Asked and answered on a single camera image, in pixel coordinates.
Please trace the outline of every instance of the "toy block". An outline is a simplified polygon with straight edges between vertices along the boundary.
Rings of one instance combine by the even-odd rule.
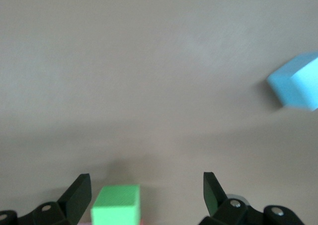
[[[139,225],[139,185],[105,186],[91,209],[93,225]]]
[[[318,108],[318,52],[296,56],[273,72],[267,81],[286,107]]]

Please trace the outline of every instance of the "black bracket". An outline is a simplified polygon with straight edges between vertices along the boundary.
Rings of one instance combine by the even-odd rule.
[[[47,202],[17,217],[16,211],[0,211],[0,225],[77,225],[91,201],[89,174],[81,174],[56,202]]]
[[[199,225],[304,225],[288,208],[271,205],[261,213],[239,199],[229,199],[212,172],[205,172],[203,181],[210,217]]]

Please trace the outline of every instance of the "blue block side face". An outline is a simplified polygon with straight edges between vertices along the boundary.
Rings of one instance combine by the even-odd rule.
[[[306,66],[316,58],[318,58],[318,52],[311,52],[298,55],[294,57],[291,61],[283,65],[281,68],[276,70],[273,74],[286,75],[291,77],[297,71],[301,70],[304,66]]]
[[[304,66],[292,80],[311,110],[318,108],[318,58]]]
[[[284,106],[307,108],[307,103],[289,76],[271,74],[268,83]]]

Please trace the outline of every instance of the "silver screw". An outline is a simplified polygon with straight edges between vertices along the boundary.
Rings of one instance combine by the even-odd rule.
[[[48,211],[50,208],[51,208],[51,205],[45,205],[45,206],[42,208],[42,212]]]
[[[272,208],[272,212],[278,216],[283,216],[284,215],[284,212],[283,210],[281,210],[280,208],[278,207],[273,207]]]
[[[231,200],[231,201],[230,201],[230,204],[231,204],[233,207],[236,207],[236,208],[239,208],[239,207],[240,207],[240,203],[239,203],[239,201],[237,201],[237,200]]]
[[[5,220],[8,217],[7,214],[1,214],[0,215],[0,221]]]

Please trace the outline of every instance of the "green cube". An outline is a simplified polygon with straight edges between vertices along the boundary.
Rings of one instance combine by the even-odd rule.
[[[92,209],[93,225],[139,225],[139,185],[105,186]]]

